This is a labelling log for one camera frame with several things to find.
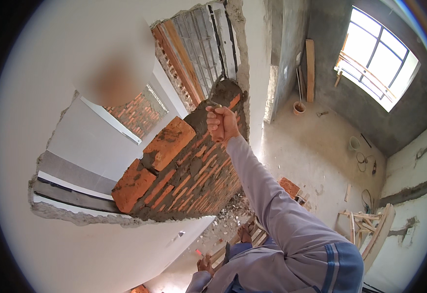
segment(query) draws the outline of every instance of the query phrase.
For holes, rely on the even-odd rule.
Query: window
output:
[[[392,32],[353,7],[351,22],[334,69],[391,111],[420,63]]]

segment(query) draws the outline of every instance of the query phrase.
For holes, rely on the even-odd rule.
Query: grey plastered wall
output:
[[[304,40],[308,30],[310,0],[283,0],[283,29],[279,77],[275,90],[271,120],[280,106],[290,97],[297,82],[297,55],[304,55]]]
[[[345,39],[352,5],[391,30],[414,53],[420,69],[390,113],[349,79],[334,87],[334,65]],[[379,0],[312,0],[308,38],[315,48],[314,100],[343,116],[387,157],[427,128],[427,51],[412,29]],[[306,58],[302,59],[306,67]]]
[[[266,3],[271,14],[271,65],[279,66],[282,48],[283,0],[267,0]]]

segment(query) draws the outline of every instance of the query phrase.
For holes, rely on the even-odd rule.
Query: electric cable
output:
[[[365,192],[365,191],[367,191],[368,192],[368,197],[370,198],[370,204],[368,204],[364,199],[363,199],[363,192]],[[367,211],[367,214],[373,214],[373,198],[372,198],[372,195],[370,194],[370,192],[369,192],[369,190],[368,189],[364,189],[363,191],[362,191],[362,194],[361,194],[361,197],[362,197],[362,205],[365,207],[365,208],[367,208],[368,207],[368,211]]]
[[[359,169],[360,172],[365,172],[366,171],[366,164],[368,164],[368,158],[369,157],[373,157],[375,159],[375,163],[373,164],[373,171],[372,174],[376,173],[376,158],[374,155],[369,155],[367,157],[365,157],[365,155],[363,155],[362,152],[358,151],[357,154],[355,154],[355,158],[357,159],[357,167]]]

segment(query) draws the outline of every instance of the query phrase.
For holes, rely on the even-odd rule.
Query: brick wall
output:
[[[240,88],[229,80],[220,88],[213,100],[237,113],[245,136]],[[240,188],[225,147],[207,132],[205,107],[204,101],[184,120],[176,117],[127,169],[112,192],[122,212],[157,221],[216,215]]]
[[[147,87],[131,102],[105,109],[140,139],[144,139],[167,113]]]

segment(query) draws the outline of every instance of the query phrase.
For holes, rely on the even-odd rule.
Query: white bucket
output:
[[[358,138],[355,136],[352,136],[349,140],[349,150],[357,150],[360,147],[360,142],[358,141]]]

